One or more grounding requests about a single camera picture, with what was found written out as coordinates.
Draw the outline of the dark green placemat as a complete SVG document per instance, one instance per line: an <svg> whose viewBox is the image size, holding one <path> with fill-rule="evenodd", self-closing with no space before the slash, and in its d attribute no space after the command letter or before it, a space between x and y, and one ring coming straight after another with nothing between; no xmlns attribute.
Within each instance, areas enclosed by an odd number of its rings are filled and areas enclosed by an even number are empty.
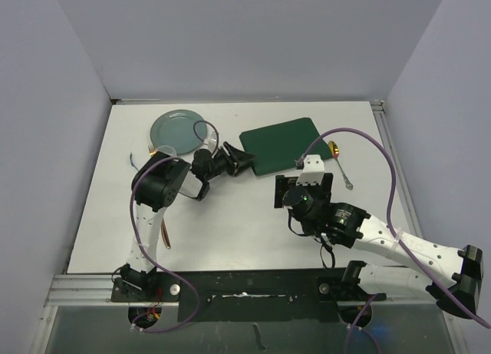
<svg viewBox="0 0 491 354"><path fill-rule="evenodd" d="M296 161L319 132L309 117L243 131L239 140L245 152L255 155L252 170L257 177L296 168Z"/></svg>

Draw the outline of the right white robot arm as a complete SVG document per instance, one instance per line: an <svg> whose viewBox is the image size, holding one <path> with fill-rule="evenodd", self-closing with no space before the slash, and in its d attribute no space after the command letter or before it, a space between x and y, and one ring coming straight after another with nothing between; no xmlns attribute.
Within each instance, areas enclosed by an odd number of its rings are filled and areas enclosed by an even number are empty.
<svg viewBox="0 0 491 354"><path fill-rule="evenodd" d="M367 294L428 299L443 311L469 319L476 313L483 280L483 252L431 243L387 223L349 203L331 202L333 176L301 184L297 177L275 178L276 208L300 223L300 237L312 237L330 250L334 245L382 256L390 266L351 261L341 281L350 299Z"/></svg>

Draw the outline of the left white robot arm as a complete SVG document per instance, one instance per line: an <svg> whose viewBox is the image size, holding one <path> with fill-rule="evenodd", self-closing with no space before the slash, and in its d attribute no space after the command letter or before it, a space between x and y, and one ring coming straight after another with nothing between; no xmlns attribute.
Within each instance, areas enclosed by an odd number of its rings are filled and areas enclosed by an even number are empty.
<svg viewBox="0 0 491 354"><path fill-rule="evenodd" d="M237 177L252 167L255 155L228 142L215 153L199 149L191 163L161 149L150 152L150 159L138 170L131 183L131 223L136 229L130 255L120 268L122 284L140 301L157 291L157 243L163 230L164 214L181 194L201 201L208 194L209 182L223 173Z"/></svg>

